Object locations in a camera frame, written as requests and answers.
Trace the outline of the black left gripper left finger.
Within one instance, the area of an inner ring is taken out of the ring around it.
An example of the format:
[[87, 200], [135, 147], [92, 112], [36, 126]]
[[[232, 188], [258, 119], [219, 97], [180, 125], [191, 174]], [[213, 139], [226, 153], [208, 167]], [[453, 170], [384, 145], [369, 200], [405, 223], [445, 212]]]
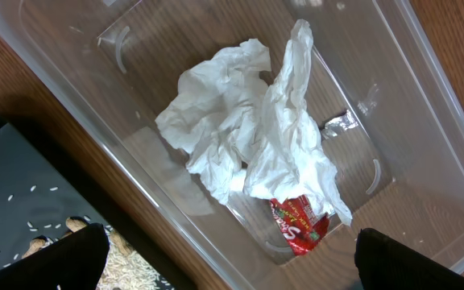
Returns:
[[110, 249], [93, 223], [0, 270], [0, 289], [95, 289]]

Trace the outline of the red snack wrapper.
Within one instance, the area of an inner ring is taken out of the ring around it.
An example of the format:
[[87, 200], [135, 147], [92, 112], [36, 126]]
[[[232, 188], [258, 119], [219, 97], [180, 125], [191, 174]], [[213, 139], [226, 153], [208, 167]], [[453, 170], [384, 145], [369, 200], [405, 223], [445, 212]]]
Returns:
[[[320, 130], [321, 140], [338, 137], [357, 125], [354, 114], [345, 110], [325, 123]], [[270, 206], [272, 217], [288, 245], [277, 247], [269, 242], [266, 245], [274, 251], [289, 252], [295, 256], [305, 255], [318, 245], [328, 232], [329, 217], [334, 214], [315, 214], [309, 199], [304, 195], [284, 202], [271, 199]]]

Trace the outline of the small white napkin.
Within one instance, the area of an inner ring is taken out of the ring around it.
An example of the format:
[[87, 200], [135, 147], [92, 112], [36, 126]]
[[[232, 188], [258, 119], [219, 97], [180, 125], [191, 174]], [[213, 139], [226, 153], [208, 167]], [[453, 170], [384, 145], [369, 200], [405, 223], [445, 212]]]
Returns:
[[259, 103], [256, 150], [243, 192], [280, 202], [304, 196], [317, 216], [336, 213], [348, 226], [352, 213], [335, 182], [338, 170], [325, 154], [321, 132], [307, 111], [312, 50], [311, 27], [299, 19], [291, 30], [280, 72]]

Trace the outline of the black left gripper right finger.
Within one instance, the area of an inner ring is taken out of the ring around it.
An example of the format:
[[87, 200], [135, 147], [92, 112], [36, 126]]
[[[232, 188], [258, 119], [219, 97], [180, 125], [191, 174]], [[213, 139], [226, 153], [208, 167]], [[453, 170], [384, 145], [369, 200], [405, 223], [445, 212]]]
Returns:
[[464, 277], [372, 228], [360, 230], [354, 264], [366, 290], [464, 290]]

